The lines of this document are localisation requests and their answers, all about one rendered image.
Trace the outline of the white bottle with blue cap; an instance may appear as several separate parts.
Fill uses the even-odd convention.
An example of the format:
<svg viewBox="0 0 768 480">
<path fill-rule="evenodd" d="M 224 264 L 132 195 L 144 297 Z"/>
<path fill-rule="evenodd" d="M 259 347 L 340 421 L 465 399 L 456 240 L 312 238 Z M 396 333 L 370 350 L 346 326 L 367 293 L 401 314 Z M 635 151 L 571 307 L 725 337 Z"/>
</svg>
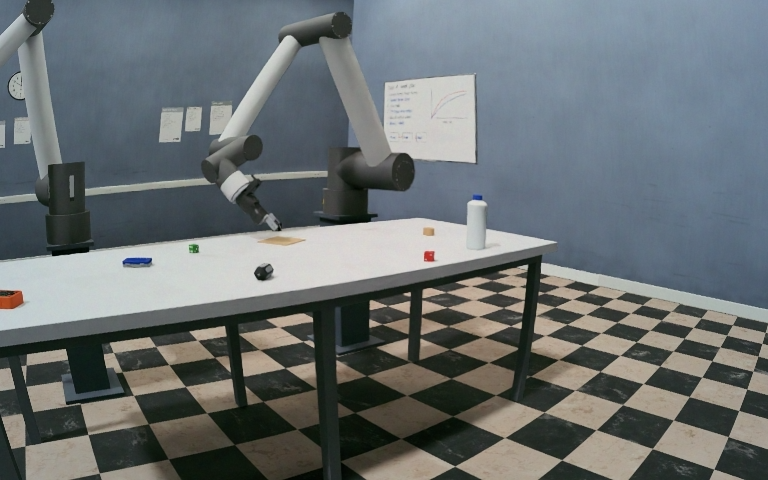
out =
<svg viewBox="0 0 768 480">
<path fill-rule="evenodd" d="M 482 195 L 473 195 L 467 205 L 466 248 L 471 250 L 486 248 L 487 204 L 481 200 Z"/>
</svg>

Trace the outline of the orange pocket multimeter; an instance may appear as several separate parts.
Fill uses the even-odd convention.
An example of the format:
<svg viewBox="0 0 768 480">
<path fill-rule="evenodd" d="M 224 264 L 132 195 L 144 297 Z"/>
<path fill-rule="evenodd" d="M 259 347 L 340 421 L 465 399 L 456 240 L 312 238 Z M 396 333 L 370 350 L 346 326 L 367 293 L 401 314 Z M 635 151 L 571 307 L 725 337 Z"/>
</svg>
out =
<svg viewBox="0 0 768 480">
<path fill-rule="evenodd" d="M 14 309 L 24 303 L 20 290 L 0 290 L 0 309 Z"/>
</svg>

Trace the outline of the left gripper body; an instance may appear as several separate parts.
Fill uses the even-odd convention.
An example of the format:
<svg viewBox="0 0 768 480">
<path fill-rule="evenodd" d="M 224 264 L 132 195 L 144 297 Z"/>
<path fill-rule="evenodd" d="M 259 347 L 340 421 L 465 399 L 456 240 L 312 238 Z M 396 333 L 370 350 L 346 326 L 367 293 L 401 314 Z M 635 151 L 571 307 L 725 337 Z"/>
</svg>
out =
<svg viewBox="0 0 768 480">
<path fill-rule="evenodd" d="M 255 178 L 251 183 L 245 178 L 245 176 L 237 171 L 229 176 L 221 186 L 221 191 L 233 204 L 243 210 L 245 214 L 248 214 L 252 221 L 259 225 L 259 222 L 269 213 L 260 205 L 260 201 L 253 194 L 257 188 L 261 185 L 261 180 Z"/>
</svg>

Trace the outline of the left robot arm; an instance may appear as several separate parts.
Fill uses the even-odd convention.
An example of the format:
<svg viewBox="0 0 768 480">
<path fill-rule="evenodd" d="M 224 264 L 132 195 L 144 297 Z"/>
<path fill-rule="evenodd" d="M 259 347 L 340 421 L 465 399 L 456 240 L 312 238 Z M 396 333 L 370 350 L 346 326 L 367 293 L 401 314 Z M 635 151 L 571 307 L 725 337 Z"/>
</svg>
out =
<svg viewBox="0 0 768 480">
<path fill-rule="evenodd" d="M 323 213 L 368 213 L 368 189 L 407 191 L 415 177 L 412 157 L 392 153 L 361 68 L 349 40 L 352 21 L 336 12 L 284 26 L 279 47 L 238 106 L 220 138 L 201 162 L 204 177 L 220 188 L 237 167 L 256 160 L 263 143 L 246 135 L 278 81 L 301 47 L 319 44 L 336 83 L 360 147 L 328 148 L 328 180 Z M 284 40 L 283 40 L 284 39 Z M 227 146 L 226 146 L 227 145 Z M 218 151 L 219 150 L 219 151 Z M 211 155 L 211 156 L 210 156 Z M 366 162 L 365 162 L 365 160 Z"/>
</svg>

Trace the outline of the tan flat mat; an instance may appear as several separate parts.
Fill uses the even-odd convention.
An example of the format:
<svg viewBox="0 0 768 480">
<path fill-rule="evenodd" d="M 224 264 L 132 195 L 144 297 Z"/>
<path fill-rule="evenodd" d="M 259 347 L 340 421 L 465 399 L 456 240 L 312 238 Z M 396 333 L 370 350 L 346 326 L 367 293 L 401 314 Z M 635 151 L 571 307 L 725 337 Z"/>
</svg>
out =
<svg viewBox="0 0 768 480">
<path fill-rule="evenodd" d="M 302 241 L 305 241 L 305 240 L 306 239 L 276 236 L 276 237 L 273 237 L 273 238 L 257 241 L 257 243 L 266 243 L 266 244 L 275 244 L 275 245 L 288 246 L 288 245 L 295 244 L 295 243 L 298 243 L 298 242 L 302 242 Z"/>
</svg>

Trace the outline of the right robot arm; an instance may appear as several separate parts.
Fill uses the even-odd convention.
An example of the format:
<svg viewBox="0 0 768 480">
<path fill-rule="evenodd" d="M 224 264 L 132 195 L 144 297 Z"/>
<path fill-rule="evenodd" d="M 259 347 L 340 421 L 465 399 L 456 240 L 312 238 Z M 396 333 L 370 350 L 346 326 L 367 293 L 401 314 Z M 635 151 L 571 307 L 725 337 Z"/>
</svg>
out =
<svg viewBox="0 0 768 480">
<path fill-rule="evenodd" d="M 52 0 L 26 2 L 0 36 L 0 69 L 18 49 L 40 174 L 35 194 L 42 205 L 49 207 L 45 215 L 47 243 L 68 245 L 91 239 L 90 210 L 85 207 L 85 162 L 62 163 L 56 133 L 41 31 L 54 11 Z"/>
</svg>

